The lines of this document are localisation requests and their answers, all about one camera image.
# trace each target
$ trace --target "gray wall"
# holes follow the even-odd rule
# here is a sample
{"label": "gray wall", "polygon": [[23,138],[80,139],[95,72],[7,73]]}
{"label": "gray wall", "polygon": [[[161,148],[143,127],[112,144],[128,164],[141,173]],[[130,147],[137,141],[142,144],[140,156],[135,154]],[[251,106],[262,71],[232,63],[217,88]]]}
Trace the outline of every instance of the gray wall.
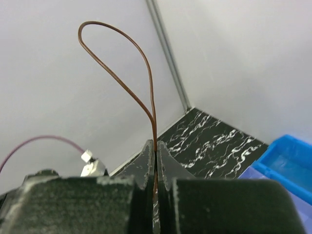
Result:
{"label": "gray wall", "polygon": [[[2,1],[0,159],[29,137],[55,134],[90,149],[112,171],[152,137],[138,104],[80,46],[78,27],[86,20],[124,30],[146,53],[154,74],[158,132],[183,114],[145,1]],[[134,46],[100,26],[85,28],[83,37],[150,107],[147,69]],[[38,141],[8,161],[0,193],[43,168],[76,176],[83,166],[71,146]]]}
{"label": "gray wall", "polygon": [[312,1],[155,0],[194,106],[312,142]]}

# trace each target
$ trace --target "blue plastic bin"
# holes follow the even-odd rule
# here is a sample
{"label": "blue plastic bin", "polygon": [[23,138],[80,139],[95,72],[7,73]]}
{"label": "blue plastic bin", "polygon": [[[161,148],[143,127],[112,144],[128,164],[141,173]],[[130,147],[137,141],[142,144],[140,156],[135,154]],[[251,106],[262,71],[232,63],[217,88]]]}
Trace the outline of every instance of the blue plastic bin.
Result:
{"label": "blue plastic bin", "polygon": [[311,145],[285,135],[274,141],[252,167],[312,205]]}
{"label": "blue plastic bin", "polygon": [[[248,167],[243,174],[240,175],[240,179],[268,179],[262,173],[257,171],[253,167]],[[296,195],[289,192],[292,201],[297,209],[302,224],[304,225],[306,232],[312,234],[312,205],[308,204],[304,200],[300,199]]]}

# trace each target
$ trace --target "red wire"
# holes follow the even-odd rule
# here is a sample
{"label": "red wire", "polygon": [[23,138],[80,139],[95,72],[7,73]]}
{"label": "red wire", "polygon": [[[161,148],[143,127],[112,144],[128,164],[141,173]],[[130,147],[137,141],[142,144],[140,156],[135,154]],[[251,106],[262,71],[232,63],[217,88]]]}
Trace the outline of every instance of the red wire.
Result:
{"label": "red wire", "polygon": [[17,151],[19,150],[21,147],[23,147],[24,145],[32,142],[32,141],[35,141],[35,140],[40,140],[40,139],[54,139],[54,140],[59,140],[59,141],[63,141],[67,144],[70,144],[72,146],[74,146],[78,151],[81,152],[81,154],[83,154],[85,152],[85,150],[83,148],[81,148],[80,146],[78,146],[76,143],[72,142],[71,140],[69,139],[66,139],[64,137],[61,137],[61,136],[54,136],[54,135],[42,135],[42,136],[36,136],[36,137],[33,137],[33,138],[30,138],[24,142],[22,142],[20,145],[18,145],[17,147],[15,147],[8,155],[7,157],[4,159],[4,161],[1,163],[0,165],[0,173],[2,171],[2,169],[4,168],[6,162],[10,159],[10,157]]}

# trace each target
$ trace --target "thin cable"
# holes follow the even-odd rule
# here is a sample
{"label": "thin cable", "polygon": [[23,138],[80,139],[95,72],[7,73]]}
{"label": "thin cable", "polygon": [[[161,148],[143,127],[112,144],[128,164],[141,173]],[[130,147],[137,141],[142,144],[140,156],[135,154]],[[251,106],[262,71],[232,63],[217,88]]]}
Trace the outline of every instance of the thin cable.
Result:
{"label": "thin cable", "polygon": [[[131,89],[128,88],[128,86],[122,82],[122,80],[105,64],[103,63],[90,49],[88,46],[86,46],[86,44],[83,42],[82,40],[82,30],[85,26],[89,25],[89,24],[96,24],[96,25],[101,25],[110,29],[113,29],[114,31],[122,34],[126,39],[128,39],[141,53],[141,55],[144,58],[144,61],[146,63],[147,66],[147,70],[148,70],[148,76],[150,79],[150,94],[151,94],[151,105],[152,105],[152,113],[153,116],[151,115],[151,113],[149,112],[149,110],[146,108],[146,106],[143,104],[143,102],[131,91]],[[152,71],[151,71],[151,67],[150,64],[148,63],[148,60],[145,56],[145,54],[143,53],[142,49],[139,47],[139,45],[131,38],[129,37],[127,34],[125,34],[124,32],[122,32],[121,30],[106,24],[106,23],[102,23],[102,22],[98,22],[98,21],[87,21],[84,22],[78,29],[78,40],[79,43],[81,44],[81,46],[89,53],[89,55],[102,67],[104,68],[123,88],[124,90],[127,91],[128,94],[130,94],[131,97],[133,97],[133,99],[142,107],[142,109],[145,111],[145,113],[147,114],[148,118],[151,121],[152,124],[152,130],[153,130],[153,140],[154,140],[154,151],[157,152],[157,124],[156,124],[156,110],[155,110],[155,103],[154,103],[154,89],[153,89],[153,78],[152,78]]]}
{"label": "thin cable", "polygon": [[30,138],[24,142],[22,142],[21,144],[19,144],[17,147],[15,147],[8,155],[7,157],[4,159],[4,161],[1,163],[0,165],[0,173],[2,171],[2,169],[4,168],[6,162],[10,159],[10,157],[17,151],[19,150],[21,147],[23,147],[24,145],[32,142],[32,141],[35,141],[35,140],[40,140],[40,139],[54,139],[54,140],[59,140],[59,141],[62,141],[62,142],[65,142],[67,144],[70,144],[72,145],[73,147],[75,147],[81,154],[83,154],[85,152],[85,150],[83,148],[81,148],[80,146],[78,146],[76,143],[72,142],[71,140],[69,139],[66,139],[64,137],[61,137],[61,136],[54,136],[54,135],[42,135],[42,136],[36,136],[36,137],[33,137],[33,138]]}

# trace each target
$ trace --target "black countertop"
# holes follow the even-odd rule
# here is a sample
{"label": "black countertop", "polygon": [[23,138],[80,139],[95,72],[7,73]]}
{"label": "black countertop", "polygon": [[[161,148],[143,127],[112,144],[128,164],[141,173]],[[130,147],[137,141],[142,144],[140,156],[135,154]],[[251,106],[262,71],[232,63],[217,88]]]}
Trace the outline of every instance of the black countertop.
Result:
{"label": "black countertop", "polygon": [[196,108],[159,140],[184,168],[204,178],[237,178],[268,147]]}

